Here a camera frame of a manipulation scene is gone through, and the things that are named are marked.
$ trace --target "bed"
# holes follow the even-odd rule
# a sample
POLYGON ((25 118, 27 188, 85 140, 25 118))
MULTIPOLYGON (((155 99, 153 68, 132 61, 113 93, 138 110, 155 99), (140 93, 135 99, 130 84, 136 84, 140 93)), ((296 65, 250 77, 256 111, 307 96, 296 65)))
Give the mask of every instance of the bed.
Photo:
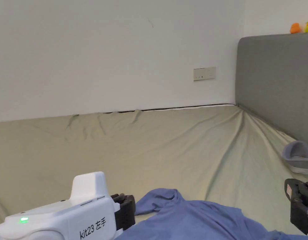
MULTIPOLYGON (((304 44, 303 36, 297 44, 304 44)), ((264 110, 268 101, 261 92, 269 86, 260 89, 253 81, 260 70, 247 71, 248 58, 264 54, 262 48, 279 44, 278 38, 291 41, 286 35, 240 41, 237 106, 0 122, 0 223, 7 215, 68 199, 74 176, 103 171, 110 194, 124 192, 139 200, 154 188, 177 188, 186 200, 235 206, 268 230, 301 234, 289 221, 284 181, 308 181, 308 176, 290 172, 280 155, 294 140, 286 133, 307 141, 308 134, 277 122, 271 114, 275 106, 282 117, 295 114, 283 111, 283 103, 272 102, 271 111, 264 110)), ((254 64, 266 64, 258 59, 254 64)), ((283 69, 274 69, 272 75, 277 78, 283 69)))

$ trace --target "white wall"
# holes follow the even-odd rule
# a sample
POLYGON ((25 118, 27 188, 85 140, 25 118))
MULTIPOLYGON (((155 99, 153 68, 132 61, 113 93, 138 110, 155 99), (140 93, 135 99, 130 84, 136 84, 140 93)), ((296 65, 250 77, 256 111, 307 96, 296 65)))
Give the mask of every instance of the white wall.
POLYGON ((246 0, 245 36, 284 34, 308 21, 308 0, 246 0))
POLYGON ((244 0, 0 0, 0 121, 234 103, 243 33, 244 0))

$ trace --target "green led light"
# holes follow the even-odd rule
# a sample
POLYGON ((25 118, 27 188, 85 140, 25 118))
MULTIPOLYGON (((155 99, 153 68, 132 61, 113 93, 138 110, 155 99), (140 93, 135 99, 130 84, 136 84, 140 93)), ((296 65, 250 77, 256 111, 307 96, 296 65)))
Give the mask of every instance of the green led light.
POLYGON ((20 223, 28 223, 28 217, 22 217, 19 222, 20 223))

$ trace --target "orange toy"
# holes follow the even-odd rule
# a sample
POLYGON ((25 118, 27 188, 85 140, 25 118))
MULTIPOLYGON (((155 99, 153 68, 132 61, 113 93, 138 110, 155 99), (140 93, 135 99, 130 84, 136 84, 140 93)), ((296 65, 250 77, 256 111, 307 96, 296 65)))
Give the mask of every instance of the orange toy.
POLYGON ((298 23, 292 24, 290 33, 300 33, 300 32, 302 32, 302 29, 300 28, 300 24, 298 23))

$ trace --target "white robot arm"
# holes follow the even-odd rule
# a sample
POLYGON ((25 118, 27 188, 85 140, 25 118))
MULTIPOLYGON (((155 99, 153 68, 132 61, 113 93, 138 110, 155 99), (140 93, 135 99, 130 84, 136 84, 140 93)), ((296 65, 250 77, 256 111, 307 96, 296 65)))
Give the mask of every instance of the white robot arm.
POLYGON ((103 172, 76 176, 69 200, 11 215, 0 240, 112 240, 135 224, 132 195, 109 196, 103 172))

